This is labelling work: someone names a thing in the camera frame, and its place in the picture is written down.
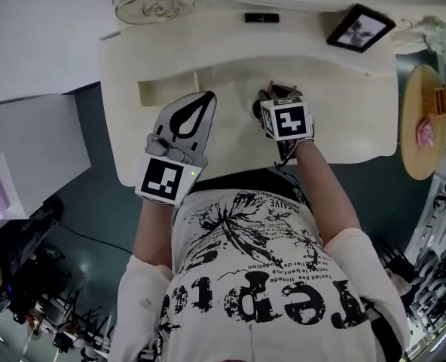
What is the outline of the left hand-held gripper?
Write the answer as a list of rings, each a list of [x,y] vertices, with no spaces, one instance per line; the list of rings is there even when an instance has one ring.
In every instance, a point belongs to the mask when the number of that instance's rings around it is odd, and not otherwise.
[[[165,106],[148,135],[135,193],[179,207],[208,164],[203,155],[217,106],[212,91],[185,95]]]

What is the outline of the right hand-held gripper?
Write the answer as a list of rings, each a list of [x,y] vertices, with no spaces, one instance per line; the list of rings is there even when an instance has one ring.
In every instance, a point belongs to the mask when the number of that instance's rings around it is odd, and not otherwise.
[[[296,86],[271,82],[267,90],[258,91],[252,110],[264,132],[277,142],[314,138],[313,116]]]

